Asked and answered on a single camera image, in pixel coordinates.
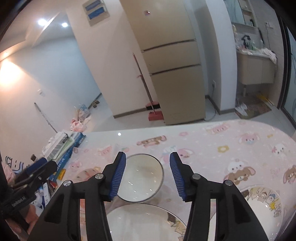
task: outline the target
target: towel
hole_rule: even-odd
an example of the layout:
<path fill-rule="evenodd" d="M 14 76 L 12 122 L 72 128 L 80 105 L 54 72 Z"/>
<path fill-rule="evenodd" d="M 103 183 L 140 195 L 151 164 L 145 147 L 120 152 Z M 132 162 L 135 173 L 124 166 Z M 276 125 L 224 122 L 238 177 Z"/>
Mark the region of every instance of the towel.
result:
<path fill-rule="evenodd" d="M 270 60 L 276 65 L 277 57 L 276 57 L 275 53 L 273 53 L 272 51 L 270 51 L 267 48 L 259 49 L 258 52 L 260 52 L 261 54 L 265 54 L 265 55 L 269 56 Z"/>

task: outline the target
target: wall socket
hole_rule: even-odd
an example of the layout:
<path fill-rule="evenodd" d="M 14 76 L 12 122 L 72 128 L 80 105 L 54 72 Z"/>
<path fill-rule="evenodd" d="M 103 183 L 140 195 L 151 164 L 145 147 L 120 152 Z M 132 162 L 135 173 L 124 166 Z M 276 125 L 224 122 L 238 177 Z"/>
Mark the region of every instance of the wall socket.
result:
<path fill-rule="evenodd" d="M 267 28 L 274 28 L 271 22 L 265 22 Z"/>

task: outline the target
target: ceiling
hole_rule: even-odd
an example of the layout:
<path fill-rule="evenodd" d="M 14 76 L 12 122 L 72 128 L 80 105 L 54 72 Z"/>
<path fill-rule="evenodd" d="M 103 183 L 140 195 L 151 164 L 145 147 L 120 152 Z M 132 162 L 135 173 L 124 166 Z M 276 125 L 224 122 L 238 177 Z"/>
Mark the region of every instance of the ceiling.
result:
<path fill-rule="evenodd" d="M 34 47 L 53 39 L 74 37 L 64 9 L 63 1 L 31 1 L 3 36 L 0 42 L 0 61 L 25 47 Z M 40 19 L 48 21 L 47 24 L 40 26 Z M 68 26 L 62 27 L 62 23 L 68 23 Z"/>

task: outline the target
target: refrigerator door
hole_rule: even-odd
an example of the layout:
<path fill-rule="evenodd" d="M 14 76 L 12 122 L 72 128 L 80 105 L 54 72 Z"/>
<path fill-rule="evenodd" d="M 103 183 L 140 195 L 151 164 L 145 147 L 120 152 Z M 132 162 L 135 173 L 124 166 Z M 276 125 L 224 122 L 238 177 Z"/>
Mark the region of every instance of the refrigerator door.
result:
<path fill-rule="evenodd" d="M 192 66 L 151 76 L 165 124 L 205 118 L 202 67 Z"/>
<path fill-rule="evenodd" d="M 200 64 L 196 41 L 166 45 L 143 53 L 149 73 Z"/>
<path fill-rule="evenodd" d="M 180 0 L 120 0 L 141 50 L 194 39 Z"/>

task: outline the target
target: metal screw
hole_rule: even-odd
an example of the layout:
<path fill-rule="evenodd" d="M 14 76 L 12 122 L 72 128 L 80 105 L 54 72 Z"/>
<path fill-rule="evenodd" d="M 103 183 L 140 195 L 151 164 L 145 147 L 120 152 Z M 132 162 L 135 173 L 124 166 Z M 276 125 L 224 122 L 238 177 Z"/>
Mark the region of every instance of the metal screw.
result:
<path fill-rule="evenodd" d="M 66 180 L 66 181 L 63 182 L 63 185 L 66 186 L 66 187 L 67 186 L 70 186 L 71 185 L 71 181 L 70 180 Z"/>
<path fill-rule="evenodd" d="M 102 179 L 104 175 L 102 173 L 98 173 L 95 175 L 95 179 Z"/>
<path fill-rule="evenodd" d="M 195 173 L 195 174 L 192 175 L 192 178 L 195 179 L 195 180 L 199 180 L 201 178 L 201 176 L 199 174 Z"/>
<path fill-rule="evenodd" d="M 226 184 L 227 186 L 232 186 L 233 182 L 232 182 L 231 180 L 226 180 L 226 181 L 225 181 L 225 184 Z"/>

